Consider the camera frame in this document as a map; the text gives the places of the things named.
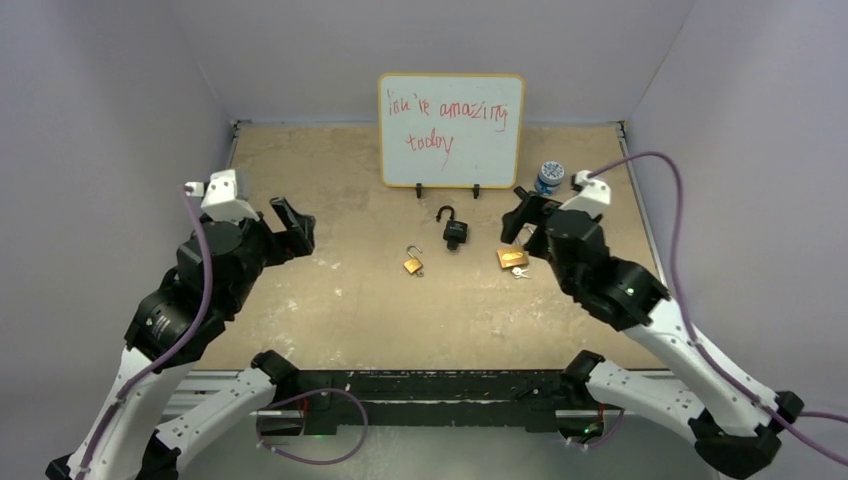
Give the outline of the large brass padlock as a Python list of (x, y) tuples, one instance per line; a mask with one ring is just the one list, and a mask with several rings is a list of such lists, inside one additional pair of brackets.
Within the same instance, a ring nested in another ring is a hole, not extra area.
[(524, 241), (534, 233), (534, 228), (523, 226), (508, 246), (496, 250), (499, 266), (502, 270), (524, 268), (530, 264), (529, 255), (524, 248)]

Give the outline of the black padlock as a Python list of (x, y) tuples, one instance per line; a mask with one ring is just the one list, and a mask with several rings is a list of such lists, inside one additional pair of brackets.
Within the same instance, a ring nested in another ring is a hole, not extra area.
[(443, 205), (439, 208), (436, 215), (437, 222), (442, 220), (445, 212), (448, 212), (448, 215), (442, 238), (446, 242), (446, 248), (455, 252), (460, 245), (467, 242), (468, 224), (456, 219), (455, 209), (450, 205)]

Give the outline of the small brass padlock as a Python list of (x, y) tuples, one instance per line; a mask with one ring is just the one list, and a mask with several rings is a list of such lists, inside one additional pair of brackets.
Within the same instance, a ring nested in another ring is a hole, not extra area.
[(409, 245), (406, 248), (406, 253), (408, 259), (403, 263), (404, 269), (412, 276), (422, 277), (424, 275), (424, 266), (418, 258), (418, 254), (422, 253), (422, 250), (416, 245)]

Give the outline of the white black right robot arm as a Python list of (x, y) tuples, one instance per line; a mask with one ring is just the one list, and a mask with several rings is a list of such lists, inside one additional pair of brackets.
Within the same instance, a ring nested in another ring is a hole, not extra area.
[(748, 375), (697, 328), (686, 326), (679, 303), (648, 269), (611, 255), (600, 217), (578, 205), (589, 191), (558, 202), (516, 188), (520, 203), (503, 215), (501, 240), (511, 243), (525, 225), (533, 226), (523, 247), (548, 262), (560, 290), (651, 352), (681, 384), (647, 378), (583, 350), (565, 370), (564, 399), (576, 407), (595, 400), (651, 420), (728, 477), (748, 479), (762, 471), (803, 401)]

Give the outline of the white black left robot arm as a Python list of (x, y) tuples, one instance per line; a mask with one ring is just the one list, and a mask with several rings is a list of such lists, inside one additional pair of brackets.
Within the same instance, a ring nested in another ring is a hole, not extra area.
[(211, 441), (250, 409), (284, 409), (297, 399), (295, 368), (259, 354), (222, 393), (170, 421), (161, 417), (207, 346), (224, 332), (268, 267), (310, 255), (316, 221), (283, 198), (272, 231), (250, 206), (233, 221), (193, 214), (193, 231), (159, 288), (139, 304), (125, 334), (119, 370), (83, 443), (52, 460), (50, 479), (175, 479)]

